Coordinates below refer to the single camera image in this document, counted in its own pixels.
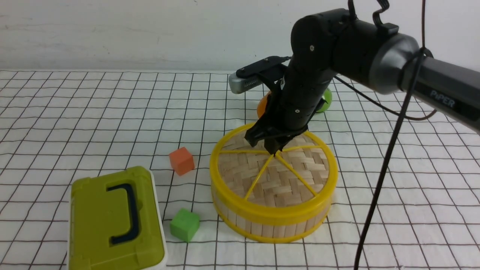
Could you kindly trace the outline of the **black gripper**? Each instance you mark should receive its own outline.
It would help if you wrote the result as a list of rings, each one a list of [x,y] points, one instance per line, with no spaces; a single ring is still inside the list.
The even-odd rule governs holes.
[[[325,90],[291,96],[281,90],[271,91],[264,114],[245,133],[250,146],[264,142],[270,155],[281,152],[295,137],[304,133],[317,112]]]

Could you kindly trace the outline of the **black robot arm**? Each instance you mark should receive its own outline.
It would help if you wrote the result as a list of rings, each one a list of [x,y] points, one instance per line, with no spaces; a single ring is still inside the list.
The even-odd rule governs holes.
[[[394,24],[371,24],[340,8],[298,20],[290,34],[291,57],[271,56],[237,70],[239,92],[259,83],[271,94],[264,114],[245,133],[274,155],[308,128],[324,91],[343,75],[379,94],[412,87],[417,99],[479,131],[479,72],[426,56],[415,38]]]

